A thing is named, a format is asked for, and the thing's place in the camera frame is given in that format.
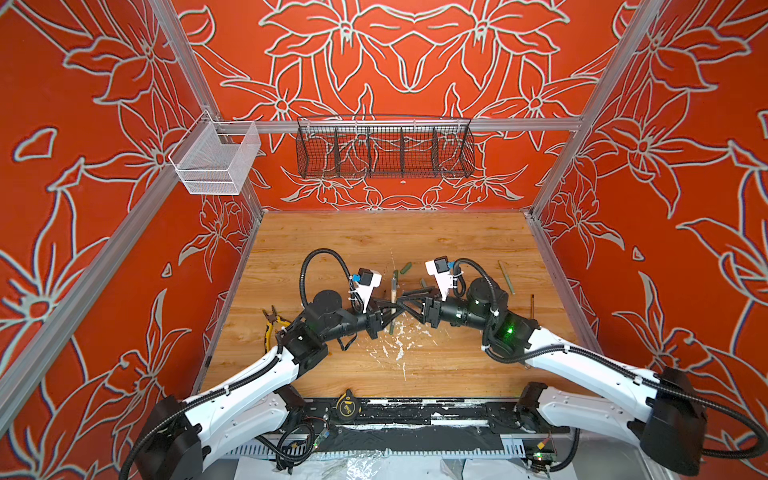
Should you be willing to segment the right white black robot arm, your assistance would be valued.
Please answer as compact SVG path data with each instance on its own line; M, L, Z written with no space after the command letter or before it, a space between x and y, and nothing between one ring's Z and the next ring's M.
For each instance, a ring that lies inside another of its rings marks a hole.
M639 447L675 473L699 474L707 408L684 372L667 368L657 374L586 350L508 310L507 300L494 281L477 278L461 296L413 291L397 303L431 327L448 323L479 330L481 347L494 361L542 369L588 390L579 395L541 382L528 384L516 404L527 429L598 433Z

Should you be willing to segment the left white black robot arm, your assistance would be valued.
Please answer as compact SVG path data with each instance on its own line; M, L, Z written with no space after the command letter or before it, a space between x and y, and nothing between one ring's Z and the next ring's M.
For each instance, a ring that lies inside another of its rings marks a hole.
M168 396L147 418L119 470L127 479L197 479L244 442L282 428L303 407L292 384L329 353L329 344L360 332L376 335L402 314L384 302L366 313L341 305L338 293L316 295L259 360L226 381L184 400Z

